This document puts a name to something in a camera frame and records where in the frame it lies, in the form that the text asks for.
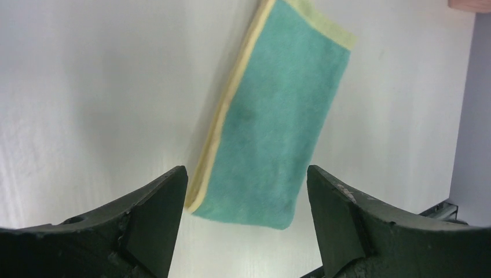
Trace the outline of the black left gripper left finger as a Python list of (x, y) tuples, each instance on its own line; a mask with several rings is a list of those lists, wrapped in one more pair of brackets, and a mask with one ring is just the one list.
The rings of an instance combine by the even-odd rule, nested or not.
[(1, 229), (2, 277), (167, 277), (188, 175), (148, 185), (53, 225)]

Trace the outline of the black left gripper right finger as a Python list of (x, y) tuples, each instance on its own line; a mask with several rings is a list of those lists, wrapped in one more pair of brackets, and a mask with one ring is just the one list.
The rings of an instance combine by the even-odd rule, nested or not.
[(307, 191), (325, 277), (489, 277), (490, 228), (396, 208), (316, 165)]

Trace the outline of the pale yellow teal towel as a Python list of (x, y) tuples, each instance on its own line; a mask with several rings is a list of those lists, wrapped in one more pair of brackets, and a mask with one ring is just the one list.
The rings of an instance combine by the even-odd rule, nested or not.
[(290, 226), (355, 41), (310, 1), (261, 2), (188, 186), (190, 213)]

